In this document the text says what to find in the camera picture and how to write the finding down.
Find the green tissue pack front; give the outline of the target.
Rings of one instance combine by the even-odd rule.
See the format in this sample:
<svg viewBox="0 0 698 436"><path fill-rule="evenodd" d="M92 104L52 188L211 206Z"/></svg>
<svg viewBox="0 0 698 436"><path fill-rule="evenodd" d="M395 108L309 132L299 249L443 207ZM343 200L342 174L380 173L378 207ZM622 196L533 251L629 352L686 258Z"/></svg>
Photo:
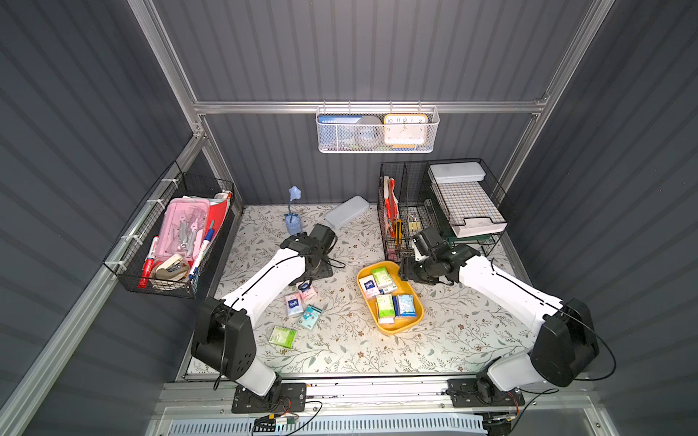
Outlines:
<svg viewBox="0 0 698 436"><path fill-rule="evenodd" d="M269 336L269 343L285 349L292 349L296 336L296 330L275 326Z"/></svg>

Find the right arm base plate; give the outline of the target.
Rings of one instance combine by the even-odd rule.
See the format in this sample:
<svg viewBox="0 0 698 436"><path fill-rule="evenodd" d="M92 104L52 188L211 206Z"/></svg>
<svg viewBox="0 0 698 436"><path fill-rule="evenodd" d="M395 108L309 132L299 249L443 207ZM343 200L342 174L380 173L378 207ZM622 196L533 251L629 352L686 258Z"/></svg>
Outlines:
<svg viewBox="0 0 698 436"><path fill-rule="evenodd" d="M481 379L453 378L447 380L445 394L454 408L523 407L525 397L520 390L499 391Z"/></svg>

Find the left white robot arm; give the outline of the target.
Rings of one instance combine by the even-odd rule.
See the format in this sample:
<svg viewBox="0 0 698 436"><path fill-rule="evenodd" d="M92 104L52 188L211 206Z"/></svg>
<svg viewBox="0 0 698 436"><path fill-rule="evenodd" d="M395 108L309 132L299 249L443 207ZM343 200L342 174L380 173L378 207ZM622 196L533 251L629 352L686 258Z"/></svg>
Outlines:
<svg viewBox="0 0 698 436"><path fill-rule="evenodd" d="M336 241L325 225L291 235L247 282L221 299L205 298L196 313L192 356L256 397L277 401L281 377L256 357L254 326L285 287L333 275L329 254Z"/></svg>

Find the green white tissue pack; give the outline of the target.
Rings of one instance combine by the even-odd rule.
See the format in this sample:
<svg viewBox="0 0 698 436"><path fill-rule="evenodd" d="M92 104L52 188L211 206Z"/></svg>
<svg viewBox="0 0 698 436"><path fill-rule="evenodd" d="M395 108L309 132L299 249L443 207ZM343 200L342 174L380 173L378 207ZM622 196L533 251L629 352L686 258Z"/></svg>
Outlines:
<svg viewBox="0 0 698 436"><path fill-rule="evenodd" d="M392 294L398 286L385 266L374 268L372 276L381 294Z"/></svg>

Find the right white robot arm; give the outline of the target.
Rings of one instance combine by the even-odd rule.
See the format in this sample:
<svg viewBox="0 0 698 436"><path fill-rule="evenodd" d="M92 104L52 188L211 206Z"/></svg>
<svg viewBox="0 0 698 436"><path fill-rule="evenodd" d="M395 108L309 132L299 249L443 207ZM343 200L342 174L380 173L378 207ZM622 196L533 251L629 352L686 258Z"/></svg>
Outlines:
<svg viewBox="0 0 698 436"><path fill-rule="evenodd" d="M414 254L402 258L398 275L421 284L470 287L504 308L534 334L526 351L500 357L477 374L485 401L532 383L567 387L599 355L603 342L588 306L563 302L507 274L469 245L451 245L436 227L412 237Z"/></svg>

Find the teal tissue pack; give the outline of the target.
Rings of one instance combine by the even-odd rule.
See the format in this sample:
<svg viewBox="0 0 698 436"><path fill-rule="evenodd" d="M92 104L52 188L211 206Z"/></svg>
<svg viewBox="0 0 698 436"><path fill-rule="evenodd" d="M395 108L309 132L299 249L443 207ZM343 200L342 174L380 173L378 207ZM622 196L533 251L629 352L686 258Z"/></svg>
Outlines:
<svg viewBox="0 0 698 436"><path fill-rule="evenodd" d="M318 309L314 305L308 305L299 320L299 325L309 331L312 331L314 327L316 327L323 313L324 312L321 309Z"/></svg>

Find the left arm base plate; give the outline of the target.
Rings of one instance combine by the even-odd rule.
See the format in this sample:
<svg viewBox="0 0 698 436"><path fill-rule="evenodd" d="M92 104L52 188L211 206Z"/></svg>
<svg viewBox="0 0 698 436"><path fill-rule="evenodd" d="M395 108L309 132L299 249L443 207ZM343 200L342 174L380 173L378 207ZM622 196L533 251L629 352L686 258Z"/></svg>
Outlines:
<svg viewBox="0 0 698 436"><path fill-rule="evenodd" d="M233 414L303 412L307 399L305 383L278 383L264 396L238 386L231 407Z"/></svg>

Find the pink Tempo tissue pack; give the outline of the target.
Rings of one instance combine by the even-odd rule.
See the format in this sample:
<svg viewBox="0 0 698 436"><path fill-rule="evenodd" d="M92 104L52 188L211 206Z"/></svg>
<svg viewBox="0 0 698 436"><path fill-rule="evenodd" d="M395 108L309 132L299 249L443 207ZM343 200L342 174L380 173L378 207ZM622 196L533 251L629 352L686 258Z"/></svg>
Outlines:
<svg viewBox="0 0 698 436"><path fill-rule="evenodd" d="M305 310L304 305L303 305L303 299L302 299L302 296L299 292L285 296L285 304L286 304L287 315L289 317L296 316L298 314L302 314L303 311Z"/></svg>

